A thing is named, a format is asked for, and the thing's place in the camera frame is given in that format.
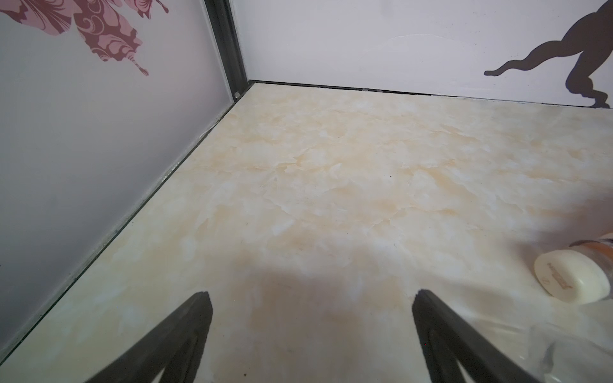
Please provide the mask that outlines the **clear bottle red label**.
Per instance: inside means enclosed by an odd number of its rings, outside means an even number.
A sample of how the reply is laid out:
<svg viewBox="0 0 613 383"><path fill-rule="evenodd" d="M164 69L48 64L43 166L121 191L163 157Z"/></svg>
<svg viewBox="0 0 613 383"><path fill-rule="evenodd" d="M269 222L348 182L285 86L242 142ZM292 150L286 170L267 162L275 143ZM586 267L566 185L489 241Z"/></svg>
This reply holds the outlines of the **clear bottle red label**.
<svg viewBox="0 0 613 383"><path fill-rule="evenodd" d="M476 320L474 327L540 382L611 382L612 351L551 323L519 328Z"/></svg>

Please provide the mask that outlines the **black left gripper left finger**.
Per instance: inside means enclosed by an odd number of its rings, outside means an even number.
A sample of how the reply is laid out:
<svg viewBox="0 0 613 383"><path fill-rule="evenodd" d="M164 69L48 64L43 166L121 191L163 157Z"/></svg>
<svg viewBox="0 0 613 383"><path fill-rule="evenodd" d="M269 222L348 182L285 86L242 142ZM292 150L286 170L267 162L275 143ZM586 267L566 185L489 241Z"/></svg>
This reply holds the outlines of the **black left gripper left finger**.
<svg viewBox="0 0 613 383"><path fill-rule="evenodd" d="M209 293L195 293L89 381L195 381L212 316Z"/></svg>

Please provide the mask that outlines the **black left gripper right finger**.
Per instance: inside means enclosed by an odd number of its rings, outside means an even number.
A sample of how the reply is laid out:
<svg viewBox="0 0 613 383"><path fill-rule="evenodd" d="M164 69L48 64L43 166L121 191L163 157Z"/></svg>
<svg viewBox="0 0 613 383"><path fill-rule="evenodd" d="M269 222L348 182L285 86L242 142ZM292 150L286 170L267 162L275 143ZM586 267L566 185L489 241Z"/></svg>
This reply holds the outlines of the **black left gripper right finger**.
<svg viewBox="0 0 613 383"><path fill-rule="evenodd" d="M430 290L413 300L413 320L432 382L536 382Z"/></svg>

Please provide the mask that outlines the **brown Nescafe coffee bottle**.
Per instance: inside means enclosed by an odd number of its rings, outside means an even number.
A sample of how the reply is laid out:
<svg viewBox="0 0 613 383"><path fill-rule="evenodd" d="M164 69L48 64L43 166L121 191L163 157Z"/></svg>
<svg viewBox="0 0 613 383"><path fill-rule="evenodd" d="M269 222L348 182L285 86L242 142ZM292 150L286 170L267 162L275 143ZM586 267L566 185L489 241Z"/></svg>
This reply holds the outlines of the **brown Nescafe coffee bottle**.
<svg viewBox="0 0 613 383"><path fill-rule="evenodd" d="M534 274L552 297L571 304L612 298L612 234L581 239L565 249L539 255Z"/></svg>

